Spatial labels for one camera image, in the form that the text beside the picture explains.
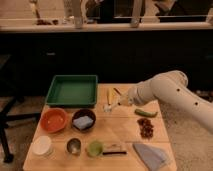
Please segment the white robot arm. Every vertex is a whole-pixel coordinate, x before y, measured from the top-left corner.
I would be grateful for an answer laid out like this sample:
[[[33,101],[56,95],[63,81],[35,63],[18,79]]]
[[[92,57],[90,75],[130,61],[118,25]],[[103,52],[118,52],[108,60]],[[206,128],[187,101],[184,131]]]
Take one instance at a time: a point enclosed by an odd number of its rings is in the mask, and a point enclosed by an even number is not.
[[[182,71],[160,73],[133,85],[119,103],[142,106],[159,99],[186,111],[213,134],[213,104],[192,93],[187,85],[188,78]]]

